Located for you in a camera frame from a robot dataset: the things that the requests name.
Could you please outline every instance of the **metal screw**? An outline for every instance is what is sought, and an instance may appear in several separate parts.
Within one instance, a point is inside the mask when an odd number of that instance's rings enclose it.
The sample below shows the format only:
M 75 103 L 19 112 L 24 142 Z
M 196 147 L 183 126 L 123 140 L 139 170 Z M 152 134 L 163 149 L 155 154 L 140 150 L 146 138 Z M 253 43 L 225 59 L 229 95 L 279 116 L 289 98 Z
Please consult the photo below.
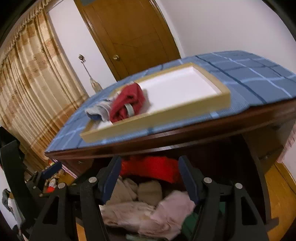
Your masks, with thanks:
M 96 182 L 96 177 L 90 177 L 89 182 L 90 183 L 95 183 Z
M 236 183 L 236 184 L 235 184 L 235 187 L 236 187 L 237 189 L 242 189 L 242 184 L 240 184 L 240 183 Z
M 62 188 L 64 188 L 65 186 L 66 186 L 65 183 L 60 183 L 59 185 L 57 185 L 57 187 L 58 187 L 59 189 L 62 189 Z
M 205 183 L 211 183 L 211 182 L 212 182 L 212 179 L 209 178 L 209 177 L 205 177 L 205 178 L 204 178 L 204 182 L 205 182 Z

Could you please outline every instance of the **red cloth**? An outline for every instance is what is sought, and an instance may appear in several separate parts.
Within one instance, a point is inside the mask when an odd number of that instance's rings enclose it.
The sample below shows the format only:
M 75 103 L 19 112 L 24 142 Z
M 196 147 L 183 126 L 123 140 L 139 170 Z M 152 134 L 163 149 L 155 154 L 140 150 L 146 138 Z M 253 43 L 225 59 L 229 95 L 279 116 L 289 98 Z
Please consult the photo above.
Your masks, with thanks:
M 144 102 L 145 97 L 141 87 L 137 83 L 127 85 L 112 103 L 110 121 L 114 123 L 128 118 L 125 104 L 131 104 L 135 115 L 139 114 Z
M 121 176 L 137 175 L 177 183 L 181 180 L 178 161 L 161 156 L 131 156 L 121 161 Z

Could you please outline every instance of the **wooden door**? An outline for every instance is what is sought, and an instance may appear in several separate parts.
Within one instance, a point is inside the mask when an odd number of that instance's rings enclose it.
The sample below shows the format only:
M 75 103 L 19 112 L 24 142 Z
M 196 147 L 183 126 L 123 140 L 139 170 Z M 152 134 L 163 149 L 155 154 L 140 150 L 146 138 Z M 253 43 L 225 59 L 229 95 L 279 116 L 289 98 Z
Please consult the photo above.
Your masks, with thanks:
M 75 0 L 116 80 L 180 58 L 154 0 Z

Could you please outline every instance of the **door knob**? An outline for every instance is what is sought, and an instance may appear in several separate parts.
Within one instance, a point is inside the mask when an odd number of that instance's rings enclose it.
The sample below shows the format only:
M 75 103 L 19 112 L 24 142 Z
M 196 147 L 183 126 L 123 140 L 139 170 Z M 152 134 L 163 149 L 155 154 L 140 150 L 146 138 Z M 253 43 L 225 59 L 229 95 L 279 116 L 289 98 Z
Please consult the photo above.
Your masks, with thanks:
M 120 57 L 117 54 L 115 54 L 113 55 L 113 59 L 119 61 Z

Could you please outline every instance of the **plaid tablecloth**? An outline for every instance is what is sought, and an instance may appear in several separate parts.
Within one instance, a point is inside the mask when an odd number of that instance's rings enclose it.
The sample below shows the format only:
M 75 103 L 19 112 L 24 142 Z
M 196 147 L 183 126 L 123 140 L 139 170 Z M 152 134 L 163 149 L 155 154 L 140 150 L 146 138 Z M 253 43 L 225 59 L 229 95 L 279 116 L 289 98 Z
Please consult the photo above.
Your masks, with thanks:
M 113 90 L 130 81 L 188 62 L 203 67 L 229 88 L 231 91 L 230 108 L 93 143 L 86 143 L 81 139 L 79 134 L 89 121 L 89 118 L 84 112 L 86 107 L 103 100 L 108 97 Z M 198 122 L 235 115 L 248 109 L 250 106 L 265 105 L 295 97 L 296 75 L 282 66 L 258 55 L 245 51 L 225 51 L 186 57 L 128 76 L 90 97 L 69 118 L 65 126 L 52 140 L 46 152 L 121 142 Z

